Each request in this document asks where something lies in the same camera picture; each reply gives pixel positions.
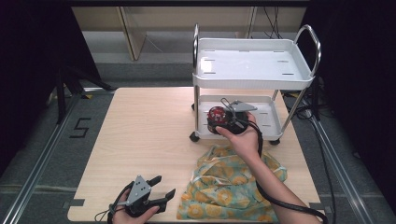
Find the person's left hand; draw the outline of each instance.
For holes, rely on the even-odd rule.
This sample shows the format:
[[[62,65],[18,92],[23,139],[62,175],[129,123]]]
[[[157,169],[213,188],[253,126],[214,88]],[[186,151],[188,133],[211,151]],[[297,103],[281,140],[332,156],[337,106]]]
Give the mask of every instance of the person's left hand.
[[[127,195],[131,190],[126,190],[120,197],[120,202],[125,202],[127,199]],[[113,224],[144,224],[146,223],[154,214],[160,209],[160,206],[151,207],[140,217],[131,217],[129,216],[125,209],[124,205],[119,205],[116,208],[116,212],[113,216]]]

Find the wooden table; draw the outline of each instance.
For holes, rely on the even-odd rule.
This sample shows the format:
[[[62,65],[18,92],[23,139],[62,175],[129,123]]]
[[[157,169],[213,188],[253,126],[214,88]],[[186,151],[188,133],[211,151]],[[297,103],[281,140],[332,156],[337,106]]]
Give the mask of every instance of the wooden table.
[[[222,90],[203,90],[201,94]],[[257,94],[258,91],[230,91],[230,94]],[[272,91],[259,91],[272,95]],[[161,175],[161,183],[153,187],[150,198],[162,198],[176,189],[175,198],[166,212],[150,221],[177,222],[180,196],[191,179],[197,159],[214,144],[229,144],[227,140],[204,140],[194,143],[189,135],[194,131],[193,88],[120,88],[116,91],[87,167],[81,178],[75,200],[83,206],[71,206],[72,221],[93,221],[107,210],[120,191],[137,175],[151,179]],[[276,106],[281,122],[288,112],[278,95]],[[319,203],[311,174],[295,131],[290,123],[280,144],[264,142],[264,150],[288,169],[288,185],[306,204]]]

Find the human hand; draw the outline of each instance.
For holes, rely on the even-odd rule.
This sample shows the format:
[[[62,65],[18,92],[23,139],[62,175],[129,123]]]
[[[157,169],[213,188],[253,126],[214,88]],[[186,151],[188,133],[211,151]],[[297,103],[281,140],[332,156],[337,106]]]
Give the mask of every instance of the human hand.
[[[246,113],[248,120],[256,123],[256,118],[250,112]],[[216,127],[216,131],[230,140],[230,142],[233,144],[233,150],[238,156],[242,158],[242,160],[245,161],[252,156],[259,157],[258,135],[256,130],[254,130],[252,127],[248,126],[247,129],[240,134],[233,134],[220,126]]]
[[[127,200],[127,195],[131,190],[125,190],[125,192],[120,197],[120,202],[125,202]],[[144,224],[146,223],[154,214],[160,209],[160,206],[151,207],[140,217],[129,216],[124,208],[124,205],[118,205],[116,212],[113,216],[113,224]]]

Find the forearm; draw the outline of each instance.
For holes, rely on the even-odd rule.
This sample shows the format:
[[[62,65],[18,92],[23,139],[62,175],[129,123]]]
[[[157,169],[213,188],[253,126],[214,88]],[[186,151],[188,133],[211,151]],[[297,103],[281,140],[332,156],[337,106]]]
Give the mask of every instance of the forearm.
[[[251,173],[262,189],[271,197],[285,203],[306,206],[274,173],[262,162],[258,156],[244,158]],[[280,223],[319,223],[319,220],[311,215],[290,210],[273,204],[274,210]]]

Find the pineapple print cloth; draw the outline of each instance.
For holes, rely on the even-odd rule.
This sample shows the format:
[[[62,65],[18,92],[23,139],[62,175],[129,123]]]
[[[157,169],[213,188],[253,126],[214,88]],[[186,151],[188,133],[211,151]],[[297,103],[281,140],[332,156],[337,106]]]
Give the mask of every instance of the pineapple print cloth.
[[[281,181],[286,180],[286,168],[274,157],[263,152],[262,160]],[[248,166],[230,147],[213,146],[198,159],[191,182],[181,196],[177,219],[204,218],[277,222]]]

